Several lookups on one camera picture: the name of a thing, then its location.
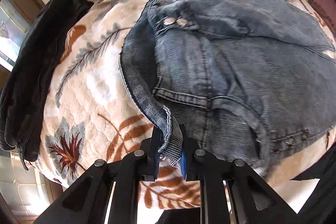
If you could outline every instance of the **white button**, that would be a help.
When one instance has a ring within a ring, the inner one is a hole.
[[[174,17],[166,17],[163,21],[163,24],[167,26],[167,25],[173,24],[175,21],[176,21],[176,18]]]
[[[188,24],[188,21],[185,18],[178,18],[176,20],[176,23],[180,26],[186,26]]]

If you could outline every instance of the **floral blanket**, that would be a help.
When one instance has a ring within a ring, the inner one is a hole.
[[[133,104],[119,70],[124,38],[148,0],[89,0],[90,11],[68,32],[66,50],[44,107],[38,160],[48,179],[71,185],[95,160],[121,160],[151,136],[153,125]],[[335,45],[323,19],[307,0],[286,0],[315,17]],[[333,52],[326,52],[335,58]],[[279,186],[314,164],[331,147],[335,129],[305,150],[263,172]],[[156,182],[140,183],[146,207],[190,208],[200,204],[199,183],[184,182],[180,170],[161,160]]]

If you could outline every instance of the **gray denim jacket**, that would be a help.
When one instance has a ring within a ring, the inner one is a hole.
[[[125,86],[179,166],[187,135],[267,168],[336,121],[336,65],[315,18],[283,0],[150,0],[120,55]]]

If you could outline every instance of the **screw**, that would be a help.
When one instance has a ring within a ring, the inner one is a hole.
[[[143,156],[145,154],[145,151],[143,151],[143,150],[141,150],[141,149],[139,149],[139,150],[135,150],[134,151],[134,155],[136,156],[136,157],[141,157],[141,156]]]
[[[105,160],[98,159],[94,162],[95,167],[102,167],[105,163]]]
[[[244,166],[245,162],[241,159],[236,159],[235,160],[235,165],[238,166],[238,167],[242,167]]]
[[[196,154],[197,156],[204,156],[204,155],[205,155],[205,151],[204,151],[203,149],[197,149],[197,150],[195,151],[195,154]]]

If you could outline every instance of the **fleece blanket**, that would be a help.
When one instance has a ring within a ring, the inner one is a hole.
[[[90,11],[69,31],[66,49],[50,84],[44,107],[40,153],[32,166],[69,187],[95,160],[121,160],[151,136],[153,125],[133,104],[118,60],[124,38],[148,0],[89,0]],[[330,42],[335,40],[307,0],[286,0],[309,13]],[[333,52],[326,51],[335,58]],[[335,140],[333,128],[310,147],[263,174],[272,186],[317,162]],[[199,206],[198,182],[184,182],[180,170],[160,161],[158,180],[140,182],[139,202],[163,209]]]

